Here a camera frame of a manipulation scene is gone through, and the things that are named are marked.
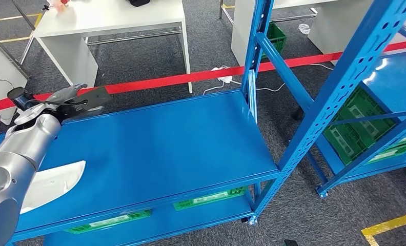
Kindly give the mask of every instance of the blue metal shelf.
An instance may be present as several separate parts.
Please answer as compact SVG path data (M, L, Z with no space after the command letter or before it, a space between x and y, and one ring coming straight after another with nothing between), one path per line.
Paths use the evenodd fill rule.
M387 113L406 111L406 52L381 57L364 81L361 87Z
M280 175L266 185L255 202L252 220L263 211L311 146L319 139L360 81L370 74L371 67L406 20L406 1L373 1L321 91L315 99L312 99L266 37L273 3L274 1L270 0L256 1L245 60L245 74L242 77L242 91L246 93L247 85L256 80L260 57L262 52L265 52L305 115L278 163ZM342 168L330 180L325 178L322 171L318 172L324 183L318 189L319 195L325 196L327 190L335 186L338 180L346 178L358 166L368 162L377 153L405 136L406 120L352 164Z
M279 174L239 90L69 122L41 168L80 160L86 167L79 183L21 215L14 240Z
M273 4L274 0L255 1L240 91L64 125L42 168L85 160L86 172L65 196L22 215L13 241L52 233L45 245L105 245L105 240L110 245L126 245L246 216L250 224L256 224L406 20L406 0L375 0L321 91L312 99L266 37ZM255 82L263 51L305 111L278 167L256 124ZM326 180L318 193L323 195L338 180L347 180L356 167L405 136L406 119ZM263 180L268 182L261 191ZM180 212L171 205L252 183L254 200L247 193ZM58 232L142 209L153 209L152 216L85 235Z
M252 215L245 196L222 200L181 211L172 205L152 210L149 218L130 221L104 230L79 235L56 232L45 236L44 246L137 245L210 227Z
M381 57L373 66L369 75L365 76L365 79L359 85L365 89L387 113L405 112L406 52ZM406 116L395 118L399 123L405 119ZM336 151L323 135L318 137L315 144L326 160L333 175L337 175L346 168ZM309 158L311 162L315 161L312 157L309 156ZM315 163L313 163L313 166L318 172L318 175L322 177L323 172L319 166ZM403 167L406 167L406 153L389 159L359 165L355 170L337 180L336 183L353 181Z

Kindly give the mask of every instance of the small white object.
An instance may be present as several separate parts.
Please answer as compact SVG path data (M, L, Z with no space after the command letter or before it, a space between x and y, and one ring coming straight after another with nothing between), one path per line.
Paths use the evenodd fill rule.
M298 29L301 31L302 34L309 35L310 27L307 24L299 24Z
M85 161L35 174L22 203L21 214L39 208L69 192L79 182L85 168Z
M228 67L227 66L221 66L220 68L213 68L212 71L225 69L225 68L228 68ZM229 76L226 76L226 77L219 77L218 80L219 81L224 81L224 83L229 84L233 80L233 76L229 75Z

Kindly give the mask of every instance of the gray carpet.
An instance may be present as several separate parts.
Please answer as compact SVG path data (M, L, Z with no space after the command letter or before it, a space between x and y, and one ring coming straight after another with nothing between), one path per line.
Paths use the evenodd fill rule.
M19 0L26 13L38 13L41 0ZM190 62L192 71L210 70L221 65L236 66L230 51L232 26L226 18L218 19L218 1L184 0ZM286 17L301 13L282 13ZM16 16L10 0L0 0L0 18ZM284 58L319 54L319 51L298 31L300 23L311 25L312 20L280 23L288 41L282 53ZM20 37L29 33L23 21L0 23L0 38ZM5 46L20 56L26 42ZM92 47L99 64L97 85L156 78L185 72L177 37L158 37L133 42ZM34 93L56 91L67 85L38 43L34 42L24 68L32 75L27 89ZM293 69L309 93L316 96L329 70L318 66ZM282 84L276 72L260 73L258 87L278 88ZM194 83L194 95L219 86L216 80ZM237 85L226 85L227 90ZM108 112L151 105L189 97L186 85L136 91L113 95ZM295 132L298 122L289 113L296 102L286 87L279 92L258 91L259 127L275 160L278 160ZM5 126L0 125L0 132ZM316 150L314 155L323 165ZM301 246L369 245L361 229L406 214L406 170L396 170L374 177L337 186L329 197L320 199L314 191L319 180L308 161L303 160L275 195L254 226L239 221L217 225L172 238L149 243L161 245L282 245L283 239L297 240ZM380 246L406 245L406 226L376 236ZM42 239L19 242L19 245L41 245Z

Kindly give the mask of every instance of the white cable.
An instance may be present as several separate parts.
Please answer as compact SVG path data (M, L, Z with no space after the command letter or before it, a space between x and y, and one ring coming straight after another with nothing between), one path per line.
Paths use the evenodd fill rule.
M319 63L310 64L310 65L313 65L313 66L321 66L321 67L324 67L324 68L326 68L326 69L333 70L332 68L329 68L329 67L327 67L327 66L325 66L325 65L323 65L323 64L319 64ZM222 65L220 68L213 68L212 71L213 71L213 70L225 69L225 68L229 68L229 67L227 67L227 66L225 66L225 65ZM203 91L203 95L204 95L206 92L210 91L210 90L223 88L223 87L224 87L224 83L230 83L230 82L232 82L232 83L241 85L240 82L233 81L232 78L233 78L232 76L226 76L226 77L220 77L220 78L218 78L219 81L222 81L222 86L217 86L217 87L213 87L213 88L207 89L207 90ZM270 89L270 88L266 88L266 87L265 87L265 88L256 88L256 91L268 90L268 91L272 91L272 92L277 92L277 91L281 90L282 87L285 86L285 85L286 85L286 84L283 83L283 85L281 85L277 90L273 90L273 89Z
M277 92L277 91L281 90L281 88L282 88L284 85L286 85L286 84L283 83L283 85L281 85L277 90L273 90L273 89L270 89L270 88L257 88L256 91L259 91L259 90L269 90L269 91L272 91L272 92Z
M211 89L207 89L207 90L203 91L203 95L204 95L206 92L210 91L210 90L218 89L218 88L223 88L223 87L224 87L224 80L222 81L222 86L217 86L217 87L213 87L213 88L211 88Z
M312 66L321 66L321 67L325 67L326 69L333 70L332 68L329 68L329 67L327 67L327 66L325 66L325 65L323 65L323 64L319 64L319 63L310 64L310 65L312 65Z

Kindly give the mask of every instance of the plastic bag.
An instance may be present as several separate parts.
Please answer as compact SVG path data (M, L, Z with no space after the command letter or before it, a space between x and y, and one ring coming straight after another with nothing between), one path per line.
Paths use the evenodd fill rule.
M307 24L299 24L298 29L301 31L302 34L309 35L310 27Z

